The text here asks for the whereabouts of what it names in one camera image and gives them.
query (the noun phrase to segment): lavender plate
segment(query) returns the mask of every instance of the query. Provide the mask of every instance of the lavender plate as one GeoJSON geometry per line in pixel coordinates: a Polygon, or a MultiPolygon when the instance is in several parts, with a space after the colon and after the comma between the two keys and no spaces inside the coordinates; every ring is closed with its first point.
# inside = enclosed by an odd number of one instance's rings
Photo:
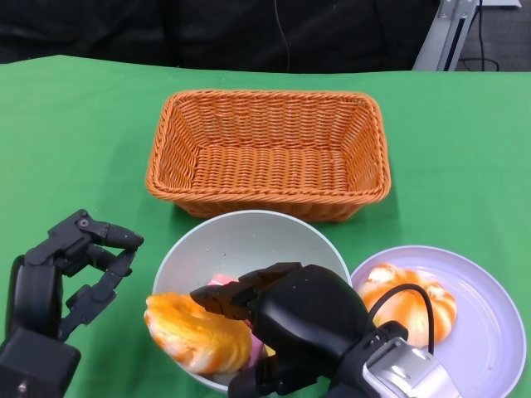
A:
{"type": "Polygon", "coordinates": [[[365,260],[352,273],[358,290],[373,267],[391,263],[439,281],[457,301],[457,320],[435,356],[465,398],[503,398],[524,370],[524,324],[504,288],[472,261],[427,246],[401,246],[365,260]]]}

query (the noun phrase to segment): orange wicker basket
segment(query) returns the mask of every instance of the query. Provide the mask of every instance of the orange wicker basket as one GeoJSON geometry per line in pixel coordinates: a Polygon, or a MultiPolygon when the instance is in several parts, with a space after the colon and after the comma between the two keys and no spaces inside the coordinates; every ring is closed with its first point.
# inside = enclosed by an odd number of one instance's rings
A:
{"type": "Polygon", "coordinates": [[[358,93],[178,93],[163,107],[146,185],[196,217],[347,220],[391,188],[380,109],[358,93]]]}

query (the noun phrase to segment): green table surface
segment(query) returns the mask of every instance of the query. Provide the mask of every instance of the green table surface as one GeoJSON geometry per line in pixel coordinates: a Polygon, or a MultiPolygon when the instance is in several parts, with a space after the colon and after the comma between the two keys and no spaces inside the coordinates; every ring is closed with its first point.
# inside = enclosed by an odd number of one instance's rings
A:
{"type": "MultiPolygon", "coordinates": [[[[372,95],[382,108],[392,191],[350,221],[316,227],[351,271],[396,245],[468,257],[507,289],[531,327],[531,74],[268,75],[64,56],[24,61],[0,66],[0,298],[13,259],[81,207],[145,237],[117,299],[69,340],[82,359],[67,397],[221,396],[179,370],[143,320],[161,260],[200,222],[144,187],[164,100],[197,88],[372,95]]],[[[65,299],[99,276],[86,269],[68,279],[65,299]]],[[[530,372],[512,397],[531,396],[530,372]]]]}

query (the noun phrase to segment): bowl rim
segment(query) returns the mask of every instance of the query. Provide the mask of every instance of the bowl rim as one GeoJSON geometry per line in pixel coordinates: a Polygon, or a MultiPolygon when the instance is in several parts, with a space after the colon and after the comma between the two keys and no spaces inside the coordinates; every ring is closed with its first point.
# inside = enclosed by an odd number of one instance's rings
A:
{"type": "MultiPolygon", "coordinates": [[[[230,213],[226,213],[226,214],[222,214],[220,216],[216,216],[216,217],[213,217],[209,220],[206,220],[204,222],[202,222],[201,224],[199,224],[198,226],[194,226],[189,232],[187,232],[186,234],[184,234],[181,239],[179,239],[177,241],[177,243],[175,245],[172,246],[172,248],[169,250],[169,252],[164,256],[164,259],[162,261],[162,263],[160,263],[160,266],[158,267],[158,271],[157,271],[157,275],[155,276],[155,281],[153,282],[153,288],[151,290],[152,294],[155,294],[155,289],[157,287],[157,284],[158,284],[158,278],[160,277],[161,273],[162,273],[162,270],[164,268],[164,266],[166,265],[166,262],[168,261],[170,255],[172,255],[173,251],[175,249],[177,249],[177,246],[179,246],[185,239],[187,239],[191,234],[193,234],[195,231],[201,229],[203,226],[207,225],[207,224],[210,224],[214,221],[217,221],[217,220],[220,220],[222,218],[225,218],[225,217],[229,217],[229,216],[235,216],[235,215],[239,215],[239,214],[245,214],[245,213],[253,213],[253,214],[267,214],[267,215],[270,215],[270,216],[279,216],[279,217],[282,217],[282,218],[287,218],[289,220],[292,220],[292,221],[296,221],[298,222],[299,224],[301,224],[302,226],[305,226],[306,228],[308,228],[309,230],[313,231],[317,236],[319,236],[329,247],[330,249],[332,249],[332,251],[334,252],[334,254],[337,256],[337,258],[339,259],[339,262],[341,263],[341,265],[343,266],[343,271],[346,275],[346,281],[347,283],[350,285],[350,287],[352,287],[352,280],[351,280],[351,274],[350,272],[348,272],[348,268],[347,268],[347,265],[345,264],[344,260],[343,260],[343,257],[341,256],[341,254],[338,252],[338,250],[335,248],[334,245],[332,245],[332,242],[330,242],[330,240],[324,236],[321,232],[317,231],[313,226],[311,226],[310,224],[308,224],[307,222],[304,222],[302,220],[299,220],[298,218],[295,218],[293,216],[289,216],[287,214],[284,214],[284,213],[279,213],[278,211],[267,211],[267,210],[242,210],[242,211],[233,211],[233,212],[230,212],[230,213]]],[[[178,364],[178,366],[184,370],[188,375],[190,375],[191,377],[193,377],[194,379],[196,379],[197,381],[199,381],[200,383],[202,383],[203,385],[205,386],[208,386],[210,388],[212,388],[213,390],[216,390],[216,391],[220,391],[220,392],[228,392],[228,386],[224,386],[223,384],[220,384],[220,383],[216,383],[215,381],[211,381],[211,380],[208,380],[206,377],[204,376],[201,376],[201,375],[197,375],[195,373],[191,373],[189,371],[186,371],[180,363],[178,363],[177,361],[175,361],[175,363],[178,364]]]]}

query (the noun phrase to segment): orange pastry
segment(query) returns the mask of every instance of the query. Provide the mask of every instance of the orange pastry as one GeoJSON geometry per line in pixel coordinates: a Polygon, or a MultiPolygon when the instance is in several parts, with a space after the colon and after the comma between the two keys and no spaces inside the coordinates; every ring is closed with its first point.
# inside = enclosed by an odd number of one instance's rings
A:
{"type": "MultiPolygon", "coordinates": [[[[365,306],[373,305],[390,289],[399,284],[417,284],[430,296],[435,324],[435,341],[441,342],[450,334],[457,318],[454,296],[435,280],[416,271],[400,269],[392,264],[377,265],[359,291],[365,306]]],[[[392,296],[376,313],[376,326],[395,320],[409,331],[407,342],[424,347],[428,344],[428,316],[422,296],[413,290],[405,290],[392,296]]]]}
{"type": "Polygon", "coordinates": [[[154,341],[192,373],[234,373],[249,358],[251,330],[208,313],[189,294],[149,296],[144,320],[154,341]]]}

